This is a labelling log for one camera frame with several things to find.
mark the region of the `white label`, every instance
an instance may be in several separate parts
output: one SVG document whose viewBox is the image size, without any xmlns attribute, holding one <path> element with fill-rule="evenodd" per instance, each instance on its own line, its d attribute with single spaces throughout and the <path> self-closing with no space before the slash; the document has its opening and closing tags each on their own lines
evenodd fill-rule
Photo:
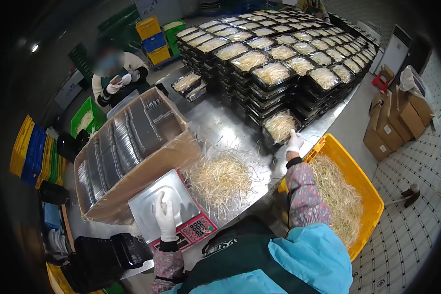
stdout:
<svg viewBox="0 0 441 294">
<path fill-rule="evenodd" d="M 392 130 L 389 128 L 389 125 L 384 126 L 384 131 L 385 131 L 387 134 L 390 134 L 390 132 L 392 132 Z"/>
</svg>

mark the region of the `digital scale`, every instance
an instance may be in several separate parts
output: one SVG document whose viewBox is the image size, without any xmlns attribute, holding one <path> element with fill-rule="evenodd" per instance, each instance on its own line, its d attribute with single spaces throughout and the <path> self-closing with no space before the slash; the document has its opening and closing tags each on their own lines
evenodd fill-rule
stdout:
<svg viewBox="0 0 441 294">
<path fill-rule="evenodd" d="M 161 191 L 165 193 L 162 202 L 171 200 L 173 203 L 178 249 L 183 251 L 217 230 L 189 193 L 182 175 L 172 169 L 128 202 L 145 242 L 153 249 L 160 246 L 161 232 L 155 219 L 155 205 Z"/>
</svg>

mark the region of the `blue bin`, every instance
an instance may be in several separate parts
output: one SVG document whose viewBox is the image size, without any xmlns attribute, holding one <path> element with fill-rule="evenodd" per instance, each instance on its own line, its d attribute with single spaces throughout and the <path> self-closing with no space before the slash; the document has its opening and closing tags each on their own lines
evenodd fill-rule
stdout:
<svg viewBox="0 0 441 294">
<path fill-rule="evenodd" d="M 147 50 L 147 53 L 150 53 L 162 46 L 165 46 L 165 38 L 163 35 L 163 32 L 159 32 L 156 35 L 153 35 L 150 38 L 145 39 L 142 41 L 142 46 Z"/>
</svg>

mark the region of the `gloved hand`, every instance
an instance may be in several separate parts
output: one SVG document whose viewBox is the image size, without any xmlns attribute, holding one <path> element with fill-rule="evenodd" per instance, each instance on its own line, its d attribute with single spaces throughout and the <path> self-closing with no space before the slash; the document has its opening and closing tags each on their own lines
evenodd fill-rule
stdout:
<svg viewBox="0 0 441 294">
<path fill-rule="evenodd" d="M 119 81 L 119 85 L 128 85 L 132 81 L 132 75 L 130 73 L 125 74 Z"/>
<path fill-rule="evenodd" d="M 109 94 L 113 95 L 116 94 L 121 88 L 123 87 L 123 85 L 113 85 L 113 84 L 109 84 L 106 87 L 106 91 L 108 91 Z"/>
<path fill-rule="evenodd" d="M 300 148 L 304 145 L 304 138 L 301 134 L 296 133 L 295 130 L 291 130 L 291 138 L 287 143 L 286 152 L 296 152 L 299 153 Z"/>
<path fill-rule="evenodd" d="M 132 82 L 135 83 L 141 77 L 141 73 L 139 71 L 133 71 L 131 72 L 131 76 L 132 76 Z"/>
<path fill-rule="evenodd" d="M 162 203 L 165 192 L 161 191 L 157 196 L 157 203 L 155 205 L 155 219 L 160 227 L 160 238 L 164 242 L 171 242 L 178 240 L 176 235 L 175 217 L 173 215 L 173 203 L 168 200 Z"/>
</svg>

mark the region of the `red stool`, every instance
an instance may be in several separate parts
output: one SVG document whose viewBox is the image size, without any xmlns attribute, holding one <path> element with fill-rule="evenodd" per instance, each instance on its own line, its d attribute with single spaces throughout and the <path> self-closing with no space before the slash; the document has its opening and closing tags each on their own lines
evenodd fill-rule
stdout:
<svg viewBox="0 0 441 294">
<path fill-rule="evenodd" d="M 381 91 L 384 91 L 384 93 L 387 93 L 387 87 L 389 85 L 390 80 L 384 82 L 380 77 L 382 76 L 382 73 L 379 73 L 371 82 L 373 86 L 378 87 L 381 89 Z"/>
</svg>

